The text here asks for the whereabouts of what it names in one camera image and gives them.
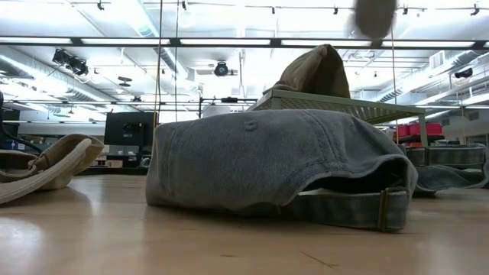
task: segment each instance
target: black monitor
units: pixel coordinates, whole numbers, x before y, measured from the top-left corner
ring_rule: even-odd
[[[105,122],[104,143],[122,146],[153,145],[152,112],[108,113]]]

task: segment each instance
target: cable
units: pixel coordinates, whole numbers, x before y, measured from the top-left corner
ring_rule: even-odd
[[[4,125],[3,125],[2,108],[3,108],[3,93],[0,92],[0,134],[3,134],[4,136],[6,136],[7,138],[12,139],[13,141],[17,141],[20,144],[23,144],[23,145],[25,145],[27,147],[30,147],[30,148],[36,150],[39,154],[42,154],[43,151],[39,147],[37,147],[37,146],[35,146],[33,144],[30,144],[27,141],[23,141],[20,138],[16,138],[13,135],[9,134],[5,130]]]
[[[157,71],[156,71],[156,87],[154,89],[154,117],[153,117],[153,129],[157,126],[157,120],[159,120],[161,112],[161,84],[160,84],[160,71],[161,71],[161,31],[163,24],[163,0],[160,0],[160,33],[158,39],[158,61],[157,61]]]
[[[178,21],[180,19],[180,0],[176,2],[176,30],[175,30],[175,37],[178,38]],[[175,79],[175,122],[178,122],[178,108],[176,106],[176,59],[178,58],[178,47],[175,47],[175,64],[174,64],[174,79]]]
[[[396,67],[395,67],[395,56],[394,56],[394,32],[393,27],[390,28],[390,39],[392,41],[392,77],[394,80],[394,104],[397,105],[397,87],[396,87]],[[396,144],[399,144],[399,125],[396,119]]]

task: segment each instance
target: ceiling beam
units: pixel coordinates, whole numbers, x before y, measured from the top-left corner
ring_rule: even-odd
[[[314,48],[331,44],[337,49],[358,50],[489,50],[489,40],[355,40],[328,38],[261,37],[25,37],[1,36],[0,45],[53,47],[230,47],[230,48]]]

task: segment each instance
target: fluorescent light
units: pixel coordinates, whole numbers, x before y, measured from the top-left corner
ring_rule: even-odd
[[[435,101],[437,101],[438,99],[442,99],[442,98],[444,98],[444,97],[446,97],[446,95],[445,95],[445,94],[442,92],[442,93],[440,93],[440,94],[438,94],[438,95],[430,96],[430,97],[429,97],[429,98],[427,98],[427,99],[423,99],[423,100],[421,100],[421,101],[417,102],[417,103],[416,103],[416,105],[426,105],[426,104],[428,104],[428,103],[435,102]]]
[[[116,102],[117,105],[154,105],[154,102]]]
[[[180,43],[187,45],[269,45],[270,39],[180,39]]]
[[[464,99],[463,105],[470,105],[470,104],[474,104],[474,103],[484,102],[487,100],[489,100],[489,93],[485,93],[483,95],[472,96],[469,99]]]
[[[426,118],[426,119],[428,119],[428,118],[436,118],[437,116],[440,116],[440,115],[446,114],[447,112],[449,112],[449,111],[436,112],[436,113],[434,113],[434,114],[427,115],[425,118]]]
[[[72,44],[69,38],[49,37],[0,37],[0,43],[41,43],[41,44]]]
[[[472,47],[474,41],[394,41],[395,47]],[[382,42],[382,47],[392,47],[392,41]]]
[[[319,46],[330,44],[333,47],[368,47],[372,42],[368,40],[282,40],[282,45],[286,46]]]
[[[102,44],[102,45],[112,45],[112,44],[127,44],[127,45],[158,45],[159,39],[151,38],[85,38],[82,39],[84,44]],[[169,44],[169,39],[161,39],[162,44]]]
[[[83,104],[83,105],[110,105],[112,102],[68,102],[68,104]]]
[[[61,104],[60,100],[13,100],[18,103],[31,103],[31,104]]]
[[[4,123],[27,123],[27,121],[3,121]]]
[[[444,105],[415,105],[418,108],[460,108],[460,106],[444,106]]]
[[[465,108],[471,108],[471,109],[489,109],[489,106],[487,105],[470,105]]]

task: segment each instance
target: red container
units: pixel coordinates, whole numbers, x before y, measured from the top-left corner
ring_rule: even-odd
[[[399,138],[406,137],[410,135],[410,126],[409,125],[400,125],[398,128]]]
[[[420,135],[421,130],[419,129],[419,123],[414,123],[410,125],[410,135]],[[442,125],[440,123],[426,123],[426,134],[427,135],[442,135]]]

